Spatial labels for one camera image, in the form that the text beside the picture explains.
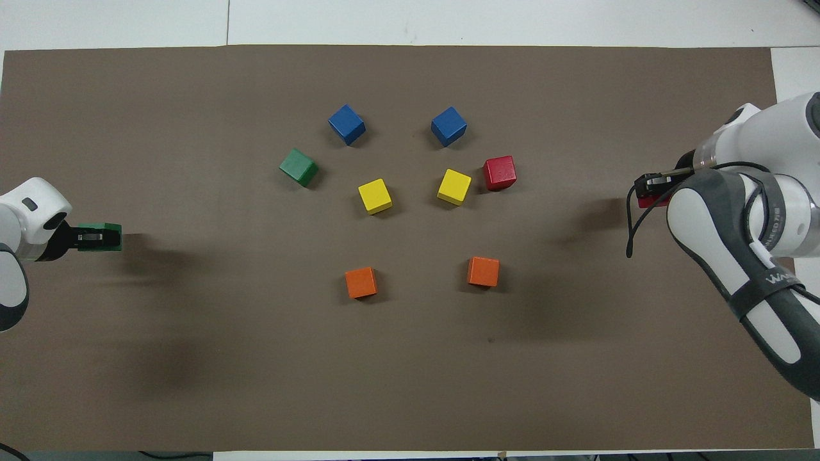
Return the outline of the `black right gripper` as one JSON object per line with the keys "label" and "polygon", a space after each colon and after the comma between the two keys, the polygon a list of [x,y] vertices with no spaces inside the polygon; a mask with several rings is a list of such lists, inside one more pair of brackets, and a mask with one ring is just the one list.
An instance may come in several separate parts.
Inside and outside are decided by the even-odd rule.
{"label": "black right gripper", "polygon": [[664,176],[660,173],[647,173],[639,176],[634,181],[634,193],[639,200],[659,200],[662,197],[669,197],[669,191],[673,190],[678,183],[685,181],[694,174],[694,154],[695,150],[686,152],[677,161],[672,176]]}

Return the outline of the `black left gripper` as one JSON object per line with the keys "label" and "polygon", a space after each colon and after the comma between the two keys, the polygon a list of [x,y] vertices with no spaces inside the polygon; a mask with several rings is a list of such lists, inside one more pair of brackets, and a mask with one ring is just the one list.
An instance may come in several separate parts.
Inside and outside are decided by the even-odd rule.
{"label": "black left gripper", "polygon": [[39,262],[61,259],[70,249],[121,249],[119,230],[77,230],[67,221],[61,222],[49,238]]}

